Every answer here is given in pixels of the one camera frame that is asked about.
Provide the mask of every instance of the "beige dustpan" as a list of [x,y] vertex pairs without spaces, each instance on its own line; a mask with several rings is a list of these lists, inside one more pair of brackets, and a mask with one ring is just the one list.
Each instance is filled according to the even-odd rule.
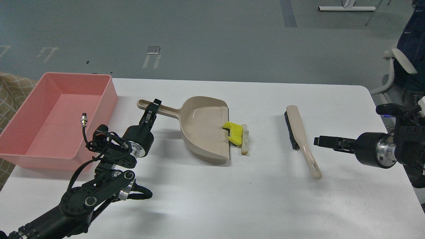
[[[137,107],[144,110],[150,103],[139,100]],[[161,105],[158,114],[180,121],[184,143],[194,153],[230,160],[229,132],[221,127],[229,121],[229,108],[223,100],[195,96],[187,99],[180,109]]]

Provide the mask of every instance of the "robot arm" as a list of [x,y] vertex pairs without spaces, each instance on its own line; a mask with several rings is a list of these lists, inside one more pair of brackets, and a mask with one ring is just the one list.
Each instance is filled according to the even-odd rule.
[[391,168],[399,162],[420,175],[425,163],[425,118],[421,110],[419,105],[413,108],[393,103],[378,105],[379,115],[396,118],[393,135],[366,132],[357,139],[320,136],[314,139],[314,145],[355,154],[360,163],[369,166]]
[[[81,123],[86,147],[99,155],[75,171],[58,206],[9,236],[0,231],[0,239],[59,239],[87,233],[90,224],[110,203],[151,198],[152,192],[149,189],[136,184],[133,171],[114,168],[115,165],[134,168],[137,158],[148,154],[153,143],[150,130],[160,105],[161,101],[155,99],[146,108],[139,124],[130,126],[122,138],[114,132],[108,132],[106,125],[100,125],[93,133],[93,140],[89,142],[85,136],[87,116],[83,114]],[[94,179],[80,187],[73,187],[83,168],[95,161],[100,163],[95,169]]]

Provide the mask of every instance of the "hand brush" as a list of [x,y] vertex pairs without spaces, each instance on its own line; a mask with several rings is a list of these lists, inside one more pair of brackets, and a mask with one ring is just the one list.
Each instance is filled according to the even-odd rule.
[[304,158],[309,167],[310,173],[314,179],[321,179],[322,173],[319,166],[307,145],[306,131],[304,130],[303,122],[301,121],[300,112],[296,105],[289,105],[285,112],[285,121],[288,125],[289,139],[294,150],[302,149]]

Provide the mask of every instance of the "sponge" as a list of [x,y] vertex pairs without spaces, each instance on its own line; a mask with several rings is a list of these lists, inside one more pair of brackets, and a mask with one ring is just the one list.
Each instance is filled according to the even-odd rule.
[[230,130],[230,136],[228,137],[230,142],[237,146],[242,144],[243,128],[241,125],[227,121],[222,127]]

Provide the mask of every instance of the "white table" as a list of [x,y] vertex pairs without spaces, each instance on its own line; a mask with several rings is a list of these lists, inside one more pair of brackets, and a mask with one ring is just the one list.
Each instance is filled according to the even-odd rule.
[[[179,108],[195,95],[222,99],[230,121],[247,124],[250,152],[231,148],[223,164],[200,159],[179,123],[159,115],[149,155],[139,159],[145,201],[110,205],[88,234],[73,238],[423,238],[425,215],[400,164],[360,164],[354,155],[313,145],[320,135],[385,132],[366,88],[343,85],[114,79],[119,95],[109,129],[137,124],[143,98]],[[323,173],[314,180],[289,142],[283,114],[295,104]],[[78,183],[93,178],[93,169]],[[56,206],[71,173],[16,167],[0,192],[0,229],[17,230]]]

